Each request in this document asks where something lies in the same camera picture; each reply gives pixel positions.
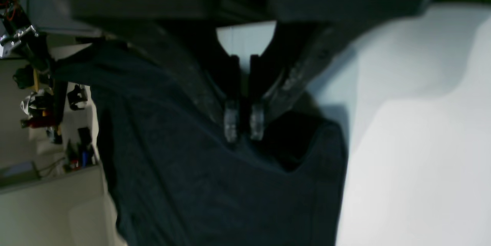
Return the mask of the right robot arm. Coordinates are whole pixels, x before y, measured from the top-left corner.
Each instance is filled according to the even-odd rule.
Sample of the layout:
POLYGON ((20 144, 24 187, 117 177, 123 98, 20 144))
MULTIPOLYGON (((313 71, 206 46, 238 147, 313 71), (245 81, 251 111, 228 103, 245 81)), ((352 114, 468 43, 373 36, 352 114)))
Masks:
POLYGON ((1 58, 11 55, 26 59, 41 74, 48 74, 54 59, 47 35, 29 19, 20 0, 1 0, 1 58))

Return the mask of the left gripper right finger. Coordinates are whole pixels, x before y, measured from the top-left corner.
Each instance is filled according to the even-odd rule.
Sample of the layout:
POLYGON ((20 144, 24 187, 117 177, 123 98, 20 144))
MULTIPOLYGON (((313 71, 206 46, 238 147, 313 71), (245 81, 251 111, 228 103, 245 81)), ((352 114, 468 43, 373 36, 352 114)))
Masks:
POLYGON ((307 85, 355 39, 393 19, 421 15, 431 0, 268 0, 270 43, 251 56, 249 134, 289 111, 307 85))

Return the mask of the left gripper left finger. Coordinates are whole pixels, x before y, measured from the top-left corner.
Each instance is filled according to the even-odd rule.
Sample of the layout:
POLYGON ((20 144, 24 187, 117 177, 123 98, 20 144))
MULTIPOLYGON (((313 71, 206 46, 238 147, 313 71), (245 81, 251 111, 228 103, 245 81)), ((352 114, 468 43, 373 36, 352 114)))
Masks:
POLYGON ((221 0, 54 0, 69 17, 114 35, 164 68, 194 105, 240 137, 238 59, 221 46, 214 18, 221 0))

